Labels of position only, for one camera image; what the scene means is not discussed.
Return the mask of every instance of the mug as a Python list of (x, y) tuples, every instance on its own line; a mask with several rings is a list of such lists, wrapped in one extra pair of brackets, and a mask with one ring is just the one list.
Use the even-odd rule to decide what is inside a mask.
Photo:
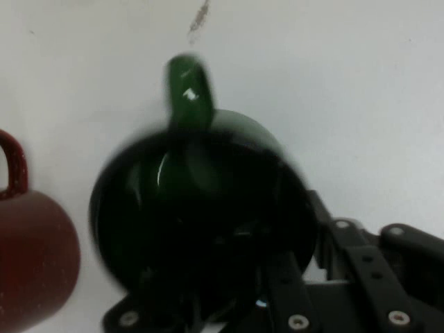
[(74, 226), (48, 196), (28, 189), (19, 143), (0, 130), (8, 187), (0, 192), (0, 332), (20, 332), (54, 314), (77, 281)]
[(167, 77), (169, 127), (131, 144), (101, 172), (92, 232), (106, 268), (129, 292), (165, 272), (174, 272), (170, 284), (193, 276), (201, 317), (214, 318), (258, 296), (257, 265), (266, 254), (292, 250), (304, 270), (317, 220), (272, 134), (214, 107), (197, 58), (173, 58)]

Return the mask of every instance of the screw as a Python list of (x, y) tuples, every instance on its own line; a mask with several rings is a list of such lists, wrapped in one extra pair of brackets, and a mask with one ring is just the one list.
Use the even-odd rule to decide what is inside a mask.
[(348, 228), (350, 226), (350, 224), (348, 224), (347, 221), (337, 221), (336, 222), (336, 227), (344, 229), (344, 228)]
[(128, 311), (122, 314), (119, 319), (119, 324), (122, 327), (131, 327), (139, 321), (139, 314), (136, 311)]
[(390, 229), (390, 232), (396, 236), (401, 236), (405, 231), (399, 227), (394, 227)]
[(289, 318), (289, 327), (293, 331), (302, 331), (305, 330), (310, 325), (306, 316), (301, 314), (294, 314)]
[(397, 326), (405, 326), (410, 323), (410, 317), (408, 314), (402, 311), (392, 311), (388, 314), (390, 322)]

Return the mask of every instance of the mug handle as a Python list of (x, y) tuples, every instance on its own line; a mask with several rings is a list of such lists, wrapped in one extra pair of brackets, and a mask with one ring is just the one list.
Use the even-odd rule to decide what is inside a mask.
[(8, 162), (8, 187), (0, 191), (0, 200), (7, 200), (28, 191), (28, 168), (23, 148), (14, 137), (0, 130), (0, 147)]
[(167, 66), (170, 128), (204, 130), (216, 113), (205, 69), (193, 55), (178, 55)]

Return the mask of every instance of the green mug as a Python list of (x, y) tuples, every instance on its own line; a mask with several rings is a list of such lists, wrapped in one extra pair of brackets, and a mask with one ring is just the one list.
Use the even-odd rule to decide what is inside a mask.
[(209, 316), (257, 291), (257, 265), (269, 253), (292, 250), (304, 270), (317, 222), (272, 134), (214, 108), (197, 58), (173, 58), (167, 75), (169, 127), (107, 165), (90, 221), (106, 267), (127, 290), (164, 272), (180, 279), (193, 271)]

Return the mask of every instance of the wall stain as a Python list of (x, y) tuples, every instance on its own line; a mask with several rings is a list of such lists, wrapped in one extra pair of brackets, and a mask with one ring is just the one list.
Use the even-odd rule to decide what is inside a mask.
[(203, 5), (196, 13), (194, 21), (189, 26), (188, 36), (190, 36), (189, 42), (193, 44), (196, 41), (196, 33), (204, 26), (207, 19), (208, 12), (210, 10), (210, 0), (205, 0)]

